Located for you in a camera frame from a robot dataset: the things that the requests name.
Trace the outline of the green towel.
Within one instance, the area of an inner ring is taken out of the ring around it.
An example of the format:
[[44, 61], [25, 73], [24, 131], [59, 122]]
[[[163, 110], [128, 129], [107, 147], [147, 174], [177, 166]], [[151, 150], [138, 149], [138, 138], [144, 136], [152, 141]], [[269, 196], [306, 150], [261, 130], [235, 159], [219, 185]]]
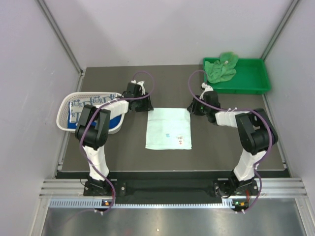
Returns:
[[221, 53], [220, 58], [214, 62], [205, 61], [204, 71], [210, 84], [228, 82], [236, 75], [235, 66], [239, 56], [234, 52]]

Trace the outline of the white blue patterned towel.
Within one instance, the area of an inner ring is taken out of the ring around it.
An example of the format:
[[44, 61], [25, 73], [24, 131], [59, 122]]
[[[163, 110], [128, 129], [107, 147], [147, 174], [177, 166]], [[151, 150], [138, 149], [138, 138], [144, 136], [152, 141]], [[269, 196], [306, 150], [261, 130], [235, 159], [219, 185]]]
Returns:
[[68, 123], [76, 125], [79, 121], [81, 112], [85, 105], [102, 105], [115, 99], [118, 96], [117, 93], [102, 93], [96, 95], [78, 95], [77, 98], [72, 98], [69, 103]]

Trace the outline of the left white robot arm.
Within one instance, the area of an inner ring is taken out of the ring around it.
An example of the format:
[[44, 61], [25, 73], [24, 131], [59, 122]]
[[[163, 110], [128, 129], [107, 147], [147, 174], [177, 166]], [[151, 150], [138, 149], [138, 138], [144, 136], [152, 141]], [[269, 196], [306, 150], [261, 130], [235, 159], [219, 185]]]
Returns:
[[87, 159], [90, 173], [85, 183], [86, 196], [106, 196], [114, 194], [107, 176], [109, 168], [105, 160], [105, 143], [109, 136], [110, 120], [130, 111], [148, 112], [153, 106], [150, 94], [145, 91], [144, 82], [132, 80], [121, 96], [102, 105], [85, 105], [81, 112], [75, 137], [80, 141], [80, 149]]

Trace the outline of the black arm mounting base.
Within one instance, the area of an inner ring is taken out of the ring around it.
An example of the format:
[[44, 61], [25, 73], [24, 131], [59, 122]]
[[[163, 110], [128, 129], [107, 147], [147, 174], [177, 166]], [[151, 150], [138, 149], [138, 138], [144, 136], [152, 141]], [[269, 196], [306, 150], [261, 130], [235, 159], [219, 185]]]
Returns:
[[223, 197], [239, 196], [249, 200], [258, 193], [255, 180], [227, 196], [231, 171], [166, 171], [166, 172], [111, 172], [110, 184], [115, 188], [117, 204], [211, 204], [220, 203]]

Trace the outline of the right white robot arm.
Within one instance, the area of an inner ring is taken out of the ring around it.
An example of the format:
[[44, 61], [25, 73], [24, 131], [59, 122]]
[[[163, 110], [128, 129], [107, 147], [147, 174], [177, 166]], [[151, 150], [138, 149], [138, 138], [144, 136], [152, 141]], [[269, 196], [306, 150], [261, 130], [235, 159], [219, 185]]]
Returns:
[[224, 110], [215, 91], [204, 91], [200, 96], [195, 96], [187, 110], [192, 115], [206, 116], [208, 122], [217, 126], [237, 128], [243, 150], [228, 178], [227, 187], [222, 191], [227, 196], [242, 194], [252, 183], [259, 161], [267, 154], [268, 148], [278, 141], [265, 110]]

